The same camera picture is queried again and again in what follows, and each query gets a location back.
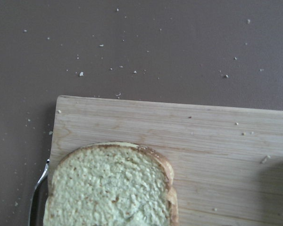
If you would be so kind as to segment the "wooden cutting board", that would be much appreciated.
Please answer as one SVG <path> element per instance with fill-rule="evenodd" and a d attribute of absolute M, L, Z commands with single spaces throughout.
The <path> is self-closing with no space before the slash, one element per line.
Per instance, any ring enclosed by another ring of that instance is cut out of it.
<path fill-rule="evenodd" d="M 182 226 L 283 226 L 283 111 L 59 96 L 50 168 L 126 141 L 164 155 Z"/>

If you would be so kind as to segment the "bread slice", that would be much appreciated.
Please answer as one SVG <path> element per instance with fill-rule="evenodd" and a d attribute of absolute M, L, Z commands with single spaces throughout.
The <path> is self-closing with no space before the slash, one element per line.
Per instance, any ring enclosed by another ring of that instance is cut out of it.
<path fill-rule="evenodd" d="M 177 226 L 174 170 L 155 150 L 126 142 L 78 148 L 56 166 L 45 226 Z"/>

